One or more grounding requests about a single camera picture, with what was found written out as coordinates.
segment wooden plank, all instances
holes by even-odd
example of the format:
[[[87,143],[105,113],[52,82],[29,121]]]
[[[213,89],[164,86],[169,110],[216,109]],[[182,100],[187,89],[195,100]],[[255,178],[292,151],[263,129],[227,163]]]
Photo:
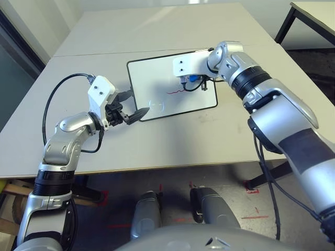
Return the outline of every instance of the wooden plank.
[[[27,188],[27,187],[20,187],[20,186],[13,185],[13,184],[7,184],[2,192],[3,193],[8,193],[10,195],[28,196],[32,192],[32,189]],[[88,200],[83,200],[83,199],[74,199],[74,202],[76,204],[82,205],[82,206],[90,206],[90,207],[97,207],[98,206],[97,203],[94,203],[94,202],[91,202],[91,201],[88,201]]]
[[[0,218],[0,232],[2,233],[17,235],[19,227],[20,226],[14,222]]]

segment floor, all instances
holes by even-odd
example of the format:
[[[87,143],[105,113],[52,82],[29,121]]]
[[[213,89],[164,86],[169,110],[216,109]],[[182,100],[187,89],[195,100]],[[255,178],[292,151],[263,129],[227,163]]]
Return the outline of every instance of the floor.
[[[288,54],[335,104],[335,50],[299,50]],[[140,195],[162,191],[162,224],[194,223],[189,203],[190,183],[215,189],[229,204],[241,227],[275,238],[273,205],[267,185],[247,193],[243,180],[260,174],[257,163],[197,166],[91,175],[88,186],[108,191],[105,206],[78,206],[79,232],[74,250],[113,250],[130,241],[130,224]],[[310,205],[293,175],[278,181],[285,190]],[[281,241],[304,250],[334,250],[306,211],[275,189],[281,217]],[[244,219],[264,216],[258,219]]]

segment red marker line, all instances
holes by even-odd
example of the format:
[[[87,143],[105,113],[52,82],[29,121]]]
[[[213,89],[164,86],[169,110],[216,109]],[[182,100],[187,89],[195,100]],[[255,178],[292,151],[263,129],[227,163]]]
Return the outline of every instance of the red marker line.
[[[176,92],[172,92],[172,93],[166,93],[166,94],[176,94],[176,93],[182,93],[184,92],[185,90],[177,90]]]
[[[250,217],[242,217],[241,219],[243,220],[250,220],[250,219],[262,219],[262,218],[268,218],[268,215],[263,215],[263,216],[250,216]]]

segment wall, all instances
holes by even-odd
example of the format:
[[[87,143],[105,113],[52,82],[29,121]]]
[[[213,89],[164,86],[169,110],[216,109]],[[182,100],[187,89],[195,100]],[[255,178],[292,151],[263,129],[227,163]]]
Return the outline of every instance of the wall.
[[[67,0],[0,0],[0,8],[45,63],[82,15]]]
[[[169,5],[240,2],[259,24],[274,38],[279,31],[292,0],[76,0],[83,12],[119,8],[144,8]],[[333,48],[326,39],[299,20],[295,20],[282,46],[286,49]]]

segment black metal table leg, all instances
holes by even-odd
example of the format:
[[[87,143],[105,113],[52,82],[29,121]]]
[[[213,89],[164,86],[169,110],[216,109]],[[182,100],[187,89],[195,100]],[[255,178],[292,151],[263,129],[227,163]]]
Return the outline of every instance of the black metal table leg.
[[[295,19],[295,11],[296,9],[291,7],[291,9],[289,10],[280,30],[278,31],[278,34],[276,36],[276,38],[274,39],[274,41],[276,43],[282,43],[284,37],[286,36],[288,30],[290,29],[294,19]]]
[[[102,192],[77,184],[73,184],[71,190],[73,196],[78,199],[100,203],[105,198],[105,195]]]
[[[290,174],[291,172],[292,172],[292,169],[287,161],[283,163],[282,165],[279,165],[270,170],[270,173],[274,179],[283,177],[284,175]],[[253,190],[255,187],[258,187],[265,183],[267,183],[267,180],[266,180],[265,175],[262,174],[258,177],[248,180],[246,182],[246,186],[249,190]]]

